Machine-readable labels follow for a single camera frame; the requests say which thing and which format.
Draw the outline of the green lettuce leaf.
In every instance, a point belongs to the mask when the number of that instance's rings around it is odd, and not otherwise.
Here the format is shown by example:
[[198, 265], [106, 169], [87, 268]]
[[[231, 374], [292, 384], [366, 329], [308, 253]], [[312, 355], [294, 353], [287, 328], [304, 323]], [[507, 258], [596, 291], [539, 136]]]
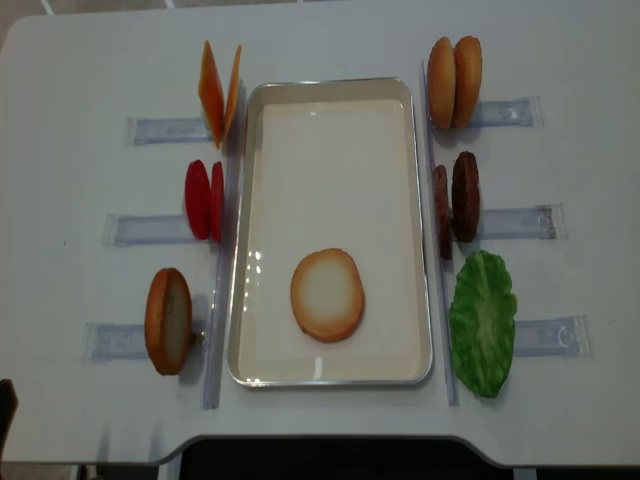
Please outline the green lettuce leaf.
[[449, 325], [454, 371], [477, 396], [497, 397], [509, 375], [517, 309], [504, 259], [485, 250], [470, 254], [456, 276]]

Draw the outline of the left brown meat patty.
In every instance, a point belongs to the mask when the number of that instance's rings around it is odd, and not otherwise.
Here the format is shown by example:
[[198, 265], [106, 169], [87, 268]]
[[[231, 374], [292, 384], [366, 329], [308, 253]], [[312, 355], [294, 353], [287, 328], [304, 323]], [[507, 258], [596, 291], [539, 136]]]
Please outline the left brown meat patty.
[[445, 260], [452, 258], [452, 227], [448, 199], [447, 173], [444, 165], [433, 170], [434, 200], [438, 224], [440, 256]]

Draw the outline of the left red tomato slice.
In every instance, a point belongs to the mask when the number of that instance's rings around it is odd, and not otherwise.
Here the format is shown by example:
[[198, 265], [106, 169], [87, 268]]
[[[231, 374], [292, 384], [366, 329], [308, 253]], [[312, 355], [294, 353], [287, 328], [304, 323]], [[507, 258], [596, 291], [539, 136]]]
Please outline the left red tomato slice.
[[185, 177], [185, 211], [191, 231], [199, 240], [207, 240], [210, 235], [210, 193], [204, 163], [191, 162]]

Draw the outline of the right orange cheese slice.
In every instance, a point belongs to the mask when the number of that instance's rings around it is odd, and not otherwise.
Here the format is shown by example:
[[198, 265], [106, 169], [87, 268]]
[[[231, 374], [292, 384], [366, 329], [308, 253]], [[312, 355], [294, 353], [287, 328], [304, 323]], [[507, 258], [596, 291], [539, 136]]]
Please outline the right orange cheese slice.
[[226, 107], [224, 112], [224, 136], [223, 141], [227, 140], [227, 137], [230, 133], [231, 125], [233, 122], [233, 118], [236, 112], [236, 107], [238, 103], [238, 93], [239, 93], [239, 67], [240, 67], [240, 57], [242, 52], [242, 46], [238, 45], [236, 48], [233, 68], [231, 71], [229, 88], [228, 88], [228, 96], [226, 100]]

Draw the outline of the left orange cheese slice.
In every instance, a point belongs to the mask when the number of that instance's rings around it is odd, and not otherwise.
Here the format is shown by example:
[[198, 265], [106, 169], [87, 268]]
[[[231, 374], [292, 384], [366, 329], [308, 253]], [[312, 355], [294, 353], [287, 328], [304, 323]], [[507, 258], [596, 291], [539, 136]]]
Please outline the left orange cheese slice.
[[208, 40], [204, 43], [201, 58], [198, 96], [214, 145], [219, 149], [224, 135], [224, 97], [214, 55]]

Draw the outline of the clear holder tomato row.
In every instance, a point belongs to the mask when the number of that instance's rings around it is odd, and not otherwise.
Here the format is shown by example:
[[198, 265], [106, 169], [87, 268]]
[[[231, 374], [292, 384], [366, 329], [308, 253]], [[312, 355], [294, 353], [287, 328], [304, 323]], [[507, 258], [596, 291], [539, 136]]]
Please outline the clear holder tomato row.
[[193, 235], [182, 215], [115, 215], [106, 217], [102, 245], [126, 247], [141, 245], [191, 244]]

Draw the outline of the clear holder lettuce row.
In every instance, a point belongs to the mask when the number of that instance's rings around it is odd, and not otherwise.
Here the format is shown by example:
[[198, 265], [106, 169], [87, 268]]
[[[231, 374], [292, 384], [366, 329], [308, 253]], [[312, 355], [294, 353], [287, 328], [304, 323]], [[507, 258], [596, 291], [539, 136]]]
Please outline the clear holder lettuce row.
[[590, 357], [586, 315], [515, 323], [515, 357]]

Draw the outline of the white rectangular metal tray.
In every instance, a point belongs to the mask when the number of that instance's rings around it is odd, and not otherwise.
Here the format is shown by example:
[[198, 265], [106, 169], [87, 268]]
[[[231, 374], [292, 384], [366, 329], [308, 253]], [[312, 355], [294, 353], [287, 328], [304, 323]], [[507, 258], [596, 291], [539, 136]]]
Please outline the white rectangular metal tray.
[[[247, 388], [409, 385], [432, 360], [414, 102], [397, 78], [265, 84], [250, 96], [228, 321], [232, 378]], [[354, 260], [358, 328], [323, 343], [294, 317], [307, 255]]]

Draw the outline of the bun slice on tray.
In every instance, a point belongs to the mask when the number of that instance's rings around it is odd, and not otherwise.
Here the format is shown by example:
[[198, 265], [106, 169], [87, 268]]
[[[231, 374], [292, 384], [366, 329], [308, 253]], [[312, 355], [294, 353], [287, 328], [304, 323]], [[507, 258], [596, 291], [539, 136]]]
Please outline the bun slice on tray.
[[365, 307], [354, 260], [338, 248], [307, 255], [294, 270], [290, 300], [305, 334], [323, 343], [346, 339], [358, 328]]

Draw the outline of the clear holder patty row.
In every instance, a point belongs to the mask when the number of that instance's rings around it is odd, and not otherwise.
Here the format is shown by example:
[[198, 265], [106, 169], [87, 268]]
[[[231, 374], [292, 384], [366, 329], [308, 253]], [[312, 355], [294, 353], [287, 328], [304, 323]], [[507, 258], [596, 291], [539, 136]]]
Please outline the clear holder patty row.
[[565, 240], [568, 234], [563, 204], [485, 209], [480, 215], [476, 237], [481, 240]]

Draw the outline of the clear holder bun slice row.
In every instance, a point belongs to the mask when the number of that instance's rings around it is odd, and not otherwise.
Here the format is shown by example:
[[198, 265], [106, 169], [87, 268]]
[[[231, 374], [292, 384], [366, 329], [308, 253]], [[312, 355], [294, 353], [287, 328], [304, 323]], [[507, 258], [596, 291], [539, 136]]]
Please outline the clear holder bun slice row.
[[144, 325], [86, 323], [82, 359], [92, 362], [148, 360]]

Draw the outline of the dark chair at left edge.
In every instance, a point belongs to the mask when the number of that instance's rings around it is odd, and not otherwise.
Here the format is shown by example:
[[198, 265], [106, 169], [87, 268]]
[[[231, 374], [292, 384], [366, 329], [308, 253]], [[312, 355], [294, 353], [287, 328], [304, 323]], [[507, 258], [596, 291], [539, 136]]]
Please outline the dark chair at left edge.
[[18, 399], [10, 379], [0, 381], [0, 449], [4, 449], [6, 439], [18, 407]]

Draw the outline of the right long clear rail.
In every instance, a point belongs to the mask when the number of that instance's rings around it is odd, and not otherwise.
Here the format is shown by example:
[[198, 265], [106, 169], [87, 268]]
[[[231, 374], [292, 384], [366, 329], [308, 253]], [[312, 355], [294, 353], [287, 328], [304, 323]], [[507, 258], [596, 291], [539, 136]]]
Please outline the right long clear rail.
[[434, 269], [436, 278], [436, 292], [437, 292], [437, 305], [439, 308], [439, 324], [442, 338], [443, 349], [443, 368], [445, 375], [445, 383], [447, 390], [447, 401], [449, 406], [459, 405], [459, 392], [458, 381], [456, 379], [452, 357], [451, 357], [451, 341], [450, 341], [450, 329], [448, 321], [448, 304], [447, 304], [447, 282], [444, 272], [443, 259], [440, 256], [439, 249], [439, 231], [437, 222], [437, 209], [435, 200], [435, 180], [433, 177], [433, 170], [435, 168], [434, 154], [433, 154], [433, 135], [431, 129], [431, 120], [428, 109], [428, 97], [427, 97], [427, 60], [421, 61], [421, 94], [422, 94], [422, 125], [423, 125], [423, 139], [425, 146], [425, 162], [426, 162], [426, 174], [427, 183], [429, 187], [429, 199], [431, 200], [431, 224], [433, 228], [433, 244], [434, 244]]

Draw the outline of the long clear rail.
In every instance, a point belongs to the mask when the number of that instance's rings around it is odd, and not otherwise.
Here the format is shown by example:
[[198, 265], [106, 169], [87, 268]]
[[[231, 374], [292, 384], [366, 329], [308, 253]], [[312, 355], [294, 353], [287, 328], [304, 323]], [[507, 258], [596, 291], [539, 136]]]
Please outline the long clear rail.
[[232, 297], [237, 259], [238, 216], [242, 199], [242, 169], [246, 130], [246, 87], [239, 82], [239, 97], [235, 118], [225, 142], [224, 212], [222, 240], [218, 245], [216, 284], [207, 332], [206, 375], [203, 388], [203, 408], [219, 406], [224, 370], [225, 335], [232, 310]]
[[452, 357], [451, 357], [451, 341], [450, 341], [450, 329], [448, 321], [448, 304], [447, 304], [447, 282], [444, 272], [443, 259], [440, 256], [439, 249], [439, 231], [437, 222], [437, 209], [435, 200], [435, 180], [433, 177], [433, 170], [435, 168], [434, 154], [433, 154], [433, 135], [431, 129], [431, 120], [428, 109], [428, 97], [427, 97], [427, 60], [421, 61], [421, 94], [422, 94], [422, 125], [423, 125], [423, 139], [425, 146], [425, 162], [426, 162], [426, 174], [427, 183], [429, 187], [429, 199], [431, 200], [431, 224], [433, 228], [433, 244], [434, 244], [434, 269], [436, 278], [436, 292], [437, 292], [437, 305], [439, 308], [439, 324], [442, 338], [443, 349], [443, 368], [445, 375], [445, 383], [447, 390], [447, 401], [449, 406], [459, 405], [459, 392], [458, 381], [456, 379]]

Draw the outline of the left long clear rail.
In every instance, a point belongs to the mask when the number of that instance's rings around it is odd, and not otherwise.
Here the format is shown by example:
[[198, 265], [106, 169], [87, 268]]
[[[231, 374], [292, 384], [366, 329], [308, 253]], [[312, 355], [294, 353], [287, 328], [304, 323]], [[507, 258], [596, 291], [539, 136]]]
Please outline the left long clear rail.
[[237, 259], [238, 216], [242, 199], [242, 169], [246, 130], [246, 87], [239, 82], [239, 97], [235, 118], [225, 142], [224, 212], [222, 240], [218, 245], [216, 284], [207, 332], [206, 375], [203, 388], [203, 408], [219, 406], [224, 370], [225, 335], [232, 310], [232, 297]]

